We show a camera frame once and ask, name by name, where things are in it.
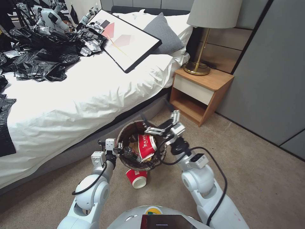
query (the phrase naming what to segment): abstract artwork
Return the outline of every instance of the abstract artwork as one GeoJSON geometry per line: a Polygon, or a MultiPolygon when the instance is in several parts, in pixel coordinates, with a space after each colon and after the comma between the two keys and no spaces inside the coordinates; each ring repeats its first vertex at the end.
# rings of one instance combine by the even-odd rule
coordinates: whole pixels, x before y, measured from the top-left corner
{"type": "Polygon", "coordinates": [[[98,12],[90,23],[96,21],[104,29],[102,35],[108,39],[104,46],[106,53],[125,73],[134,69],[162,44],[160,39],[104,10],[98,12]]]}

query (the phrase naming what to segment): white pillow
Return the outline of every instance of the white pillow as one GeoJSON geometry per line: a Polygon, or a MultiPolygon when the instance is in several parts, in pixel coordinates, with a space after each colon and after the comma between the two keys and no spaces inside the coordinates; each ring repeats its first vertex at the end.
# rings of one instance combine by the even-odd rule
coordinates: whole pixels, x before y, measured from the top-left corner
{"type": "MultiPolygon", "coordinates": [[[[144,29],[157,15],[152,15],[144,13],[144,10],[140,12],[132,12],[127,14],[113,13],[115,16],[127,21],[128,23],[138,27],[139,29],[144,29]]],[[[193,31],[193,27],[187,24],[189,14],[186,15],[175,15],[175,16],[165,16],[168,25],[179,37],[184,46],[187,45],[188,40],[193,31]]]]}

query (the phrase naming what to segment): white bedsheet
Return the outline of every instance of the white bedsheet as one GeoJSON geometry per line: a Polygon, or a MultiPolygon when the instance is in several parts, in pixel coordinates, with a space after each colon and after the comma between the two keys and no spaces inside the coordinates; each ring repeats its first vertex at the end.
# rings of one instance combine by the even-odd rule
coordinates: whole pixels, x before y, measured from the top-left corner
{"type": "Polygon", "coordinates": [[[150,55],[125,74],[106,53],[82,57],[62,82],[17,81],[6,73],[3,93],[17,99],[7,120],[17,153],[0,157],[0,188],[169,86],[181,66],[175,58],[150,55]]]}

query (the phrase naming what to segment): beige carpet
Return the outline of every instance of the beige carpet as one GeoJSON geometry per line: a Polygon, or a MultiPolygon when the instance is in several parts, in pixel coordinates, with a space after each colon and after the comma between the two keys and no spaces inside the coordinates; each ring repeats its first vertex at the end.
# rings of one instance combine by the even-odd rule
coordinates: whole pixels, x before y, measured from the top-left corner
{"type": "MultiPolygon", "coordinates": [[[[153,121],[160,124],[168,117],[164,109],[153,121]]],[[[206,147],[222,167],[228,178],[227,194],[250,228],[305,228],[303,161],[216,114],[200,128],[185,117],[181,121],[190,146],[206,147]]],[[[173,160],[170,153],[167,160],[173,160]]],[[[223,187],[213,162],[210,166],[223,187]]],[[[71,206],[71,192],[91,170],[88,157],[0,196],[0,228],[56,228],[71,206]]],[[[157,167],[149,173],[148,184],[138,190],[125,177],[127,170],[117,160],[100,228],[140,205],[167,206],[199,219],[177,166],[157,167]]]]}

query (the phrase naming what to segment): lamp shade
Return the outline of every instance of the lamp shade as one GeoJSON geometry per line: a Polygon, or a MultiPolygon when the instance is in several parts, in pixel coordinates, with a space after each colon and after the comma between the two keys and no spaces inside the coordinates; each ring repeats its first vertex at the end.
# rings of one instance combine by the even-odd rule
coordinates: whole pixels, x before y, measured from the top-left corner
{"type": "Polygon", "coordinates": [[[194,0],[187,23],[205,28],[236,26],[242,0],[194,0]]]}

